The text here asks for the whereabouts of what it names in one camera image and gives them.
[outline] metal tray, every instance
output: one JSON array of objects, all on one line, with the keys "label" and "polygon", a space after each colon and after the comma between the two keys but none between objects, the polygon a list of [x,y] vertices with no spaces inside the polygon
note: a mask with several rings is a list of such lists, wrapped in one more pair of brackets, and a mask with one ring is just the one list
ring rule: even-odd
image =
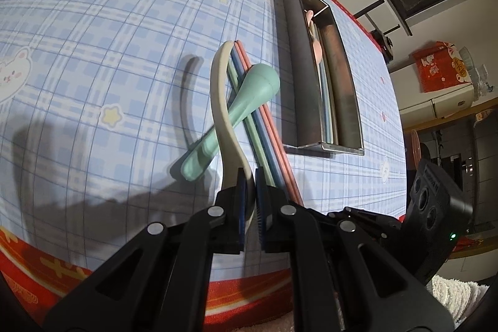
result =
[{"label": "metal tray", "polygon": [[[358,100],[348,57],[328,4],[322,0],[283,0],[294,77],[297,148],[364,155]],[[325,142],[322,128],[322,100],[316,73],[312,40],[306,24],[306,10],[323,40],[332,80],[332,121],[337,124],[333,143]]]}]

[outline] screw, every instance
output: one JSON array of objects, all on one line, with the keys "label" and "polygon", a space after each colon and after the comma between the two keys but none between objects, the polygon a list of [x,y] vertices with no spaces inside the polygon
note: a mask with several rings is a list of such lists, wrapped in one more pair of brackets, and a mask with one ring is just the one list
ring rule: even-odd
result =
[{"label": "screw", "polygon": [[293,205],[287,204],[280,207],[280,212],[284,215],[294,215],[296,214],[297,210]]},{"label": "screw", "polygon": [[339,227],[341,227],[341,229],[345,232],[354,232],[356,229],[355,223],[348,220],[342,221]]},{"label": "screw", "polygon": [[164,229],[164,225],[162,225],[160,222],[153,222],[147,227],[147,232],[150,235],[158,235],[160,234]]},{"label": "screw", "polygon": [[213,205],[208,208],[208,214],[211,215],[211,217],[221,217],[224,212],[225,210],[223,210],[223,207],[220,207],[219,205]]}]

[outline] cabinet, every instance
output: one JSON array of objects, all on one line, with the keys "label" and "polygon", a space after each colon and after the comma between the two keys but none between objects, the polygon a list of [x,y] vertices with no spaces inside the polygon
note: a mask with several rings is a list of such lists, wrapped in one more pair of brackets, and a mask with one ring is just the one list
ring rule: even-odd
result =
[{"label": "cabinet", "polygon": [[424,93],[415,64],[393,72],[390,76],[404,128],[449,116],[470,107],[474,101],[471,83]]},{"label": "cabinet", "polygon": [[407,107],[399,111],[403,127],[411,127],[418,123],[425,123],[436,118],[432,101]]}]

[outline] red bag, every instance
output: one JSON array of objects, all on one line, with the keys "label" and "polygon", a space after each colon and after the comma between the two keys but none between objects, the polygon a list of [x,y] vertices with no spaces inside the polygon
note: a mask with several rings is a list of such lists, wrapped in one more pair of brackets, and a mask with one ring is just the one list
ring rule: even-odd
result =
[{"label": "red bag", "polygon": [[417,51],[412,56],[424,92],[440,91],[471,81],[454,44],[438,41],[434,47]]}]

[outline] star print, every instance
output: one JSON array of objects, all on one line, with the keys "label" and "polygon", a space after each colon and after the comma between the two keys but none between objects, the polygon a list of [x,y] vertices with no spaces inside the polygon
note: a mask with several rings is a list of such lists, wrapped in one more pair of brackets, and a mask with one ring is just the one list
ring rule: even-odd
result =
[{"label": "star print", "polygon": [[115,128],[116,124],[123,120],[123,114],[118,105],[104,106],[100,113],[100,122],[110,128]]},{"label": "star print", "polygon": [[228,0],[218,0],[222,5],[228,5]]},{"label": "star print", "polygon": [[389,162],[387,161],[387,158],[384,158],[384,162],[380,164],[380,177],[382,179],[382,183],[386,183],[389,179]]}]

